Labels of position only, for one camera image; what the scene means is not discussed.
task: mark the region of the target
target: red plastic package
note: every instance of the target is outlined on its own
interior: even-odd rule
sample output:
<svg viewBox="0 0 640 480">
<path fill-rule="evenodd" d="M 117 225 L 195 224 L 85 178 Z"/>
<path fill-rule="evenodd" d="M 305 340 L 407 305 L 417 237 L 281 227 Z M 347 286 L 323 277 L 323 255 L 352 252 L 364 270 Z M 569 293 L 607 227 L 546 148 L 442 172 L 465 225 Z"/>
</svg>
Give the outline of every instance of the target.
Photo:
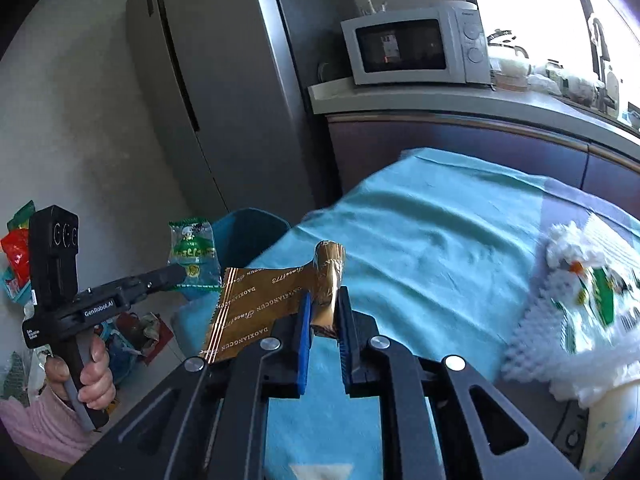
<svg viewBox="0 0 640 480">
<path fill-rule="evenodd" d="M 0 240 L 0 245 L 18 279 L 18 286 L 23 288 L 30 279 L 29 230 L 20 228 L 9 231 L 9 234 Z"/>
</svg>

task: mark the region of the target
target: white microwave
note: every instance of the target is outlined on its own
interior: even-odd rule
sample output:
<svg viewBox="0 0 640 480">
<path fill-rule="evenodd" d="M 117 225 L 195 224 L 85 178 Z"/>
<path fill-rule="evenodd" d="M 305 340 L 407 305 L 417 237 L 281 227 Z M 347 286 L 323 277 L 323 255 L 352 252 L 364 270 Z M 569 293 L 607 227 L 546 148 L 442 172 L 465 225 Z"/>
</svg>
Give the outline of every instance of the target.
<svg viewBox="0 0 640 480">
<path fill-rule="evenodd" d="M 358 85 L 491 82 L 476 9 L 445 4 L 378 12 L 342 22 L 342 32 Z"/>
</svg>

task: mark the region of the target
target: window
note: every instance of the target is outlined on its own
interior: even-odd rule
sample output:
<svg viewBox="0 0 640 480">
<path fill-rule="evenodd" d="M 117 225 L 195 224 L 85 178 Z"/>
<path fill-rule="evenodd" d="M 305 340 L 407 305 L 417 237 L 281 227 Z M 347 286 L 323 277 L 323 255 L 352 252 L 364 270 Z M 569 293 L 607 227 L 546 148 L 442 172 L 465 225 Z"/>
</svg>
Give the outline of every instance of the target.
<svg viewBox="0 0 640 480">
<path fill-rule="evenodd" d="M 478 0 L 478 9 L 487 35 L 512 30 L 513 44 L 534 64 L 553 59 L 577 75 L 595 72 L 602 81 L 612 71 L 620 81 L 619 119 L 628 102 L 640 107 L 640 41 L 608 0 Z M 601 41 L 591 41 L 599 34 L 608 56 Z"/>
</svg>

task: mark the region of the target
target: microwave control panel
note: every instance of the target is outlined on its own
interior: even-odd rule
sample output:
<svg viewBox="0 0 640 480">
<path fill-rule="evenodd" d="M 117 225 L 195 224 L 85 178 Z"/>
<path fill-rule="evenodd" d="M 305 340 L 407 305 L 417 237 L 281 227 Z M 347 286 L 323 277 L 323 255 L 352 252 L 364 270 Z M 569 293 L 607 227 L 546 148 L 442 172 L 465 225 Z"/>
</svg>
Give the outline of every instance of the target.
<svg viewBox="0 0 640 480">
<path fill-rule="evenodd" d="M 458 33 L 468 83 L 491 83 L 486 36 L 480 21 L 480 13 L 471 9 L 455 9 Z"/>
</svg>

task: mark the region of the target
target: pink sleeve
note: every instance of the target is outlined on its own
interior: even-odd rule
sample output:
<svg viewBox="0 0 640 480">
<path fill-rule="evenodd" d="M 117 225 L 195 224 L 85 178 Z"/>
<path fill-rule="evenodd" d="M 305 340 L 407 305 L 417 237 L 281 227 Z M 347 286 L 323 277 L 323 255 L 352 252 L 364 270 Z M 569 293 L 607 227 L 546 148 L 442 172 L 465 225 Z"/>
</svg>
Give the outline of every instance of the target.
<svg viewBox="0 0 640 480">
<path fill-rule="evenodd" d="M 75 462 L 91 445 L 76 413 L 48 386 L 28 408 L 13 397 L 0 400 L 0 418 L 18 446 L 62 462 Z"/>
</svg>

